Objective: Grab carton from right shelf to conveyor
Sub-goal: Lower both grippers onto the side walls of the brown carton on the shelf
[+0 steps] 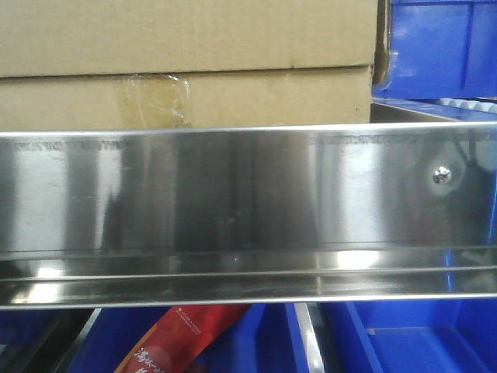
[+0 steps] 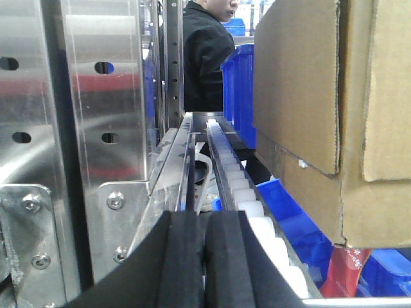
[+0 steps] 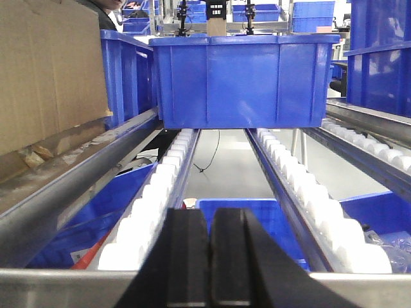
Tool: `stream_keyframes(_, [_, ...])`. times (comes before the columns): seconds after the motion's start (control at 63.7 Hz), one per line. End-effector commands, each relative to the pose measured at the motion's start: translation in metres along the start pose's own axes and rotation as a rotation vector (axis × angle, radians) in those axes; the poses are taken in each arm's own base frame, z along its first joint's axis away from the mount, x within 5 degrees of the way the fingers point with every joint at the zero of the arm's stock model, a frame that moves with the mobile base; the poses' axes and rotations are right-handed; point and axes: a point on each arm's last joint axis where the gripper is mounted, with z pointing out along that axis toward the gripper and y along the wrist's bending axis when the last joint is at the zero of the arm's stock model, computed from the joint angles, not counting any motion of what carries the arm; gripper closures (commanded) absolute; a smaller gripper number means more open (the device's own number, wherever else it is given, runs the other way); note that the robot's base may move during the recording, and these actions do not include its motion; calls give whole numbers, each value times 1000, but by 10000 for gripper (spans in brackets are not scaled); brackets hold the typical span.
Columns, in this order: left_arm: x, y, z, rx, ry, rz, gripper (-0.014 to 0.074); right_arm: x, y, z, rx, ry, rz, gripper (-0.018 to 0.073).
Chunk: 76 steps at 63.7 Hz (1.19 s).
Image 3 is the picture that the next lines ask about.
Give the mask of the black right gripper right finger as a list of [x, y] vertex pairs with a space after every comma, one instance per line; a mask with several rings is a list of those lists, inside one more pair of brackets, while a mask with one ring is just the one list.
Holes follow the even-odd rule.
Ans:
[[355, 307], [311, 278], [249, 209], [217, 209], [211, 225], [212, 307]]

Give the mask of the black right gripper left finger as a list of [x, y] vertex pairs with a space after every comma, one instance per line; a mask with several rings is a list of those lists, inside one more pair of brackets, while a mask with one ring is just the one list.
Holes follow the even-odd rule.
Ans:
[[209, 240], [201, 210], [168, 209], [139, 273], [116, 307], [209, 307]]

